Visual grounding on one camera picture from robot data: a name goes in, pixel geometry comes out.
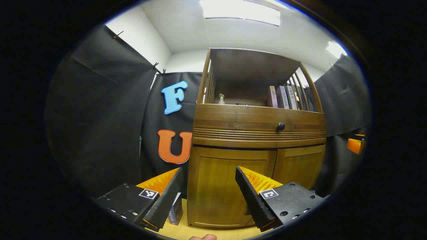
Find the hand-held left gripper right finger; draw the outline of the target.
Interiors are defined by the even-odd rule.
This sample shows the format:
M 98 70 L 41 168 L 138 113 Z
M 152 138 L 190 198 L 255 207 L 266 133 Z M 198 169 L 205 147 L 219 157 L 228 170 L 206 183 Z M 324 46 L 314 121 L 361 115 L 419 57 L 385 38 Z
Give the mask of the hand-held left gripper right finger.
M 282 184 L 241 166 L 236 167 L 235 180 L 262 232 L 287 225 L 326 201 L 296 182 Z

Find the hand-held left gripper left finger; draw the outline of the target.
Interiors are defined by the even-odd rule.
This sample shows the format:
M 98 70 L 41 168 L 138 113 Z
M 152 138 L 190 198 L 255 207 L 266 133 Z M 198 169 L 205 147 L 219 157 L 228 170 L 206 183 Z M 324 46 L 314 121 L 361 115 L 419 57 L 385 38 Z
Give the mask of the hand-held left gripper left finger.
M 123 183 L 95 202 L 123 221 L 159 231 L 182 184 L 183 168 L 178 167 L 137 185 Z

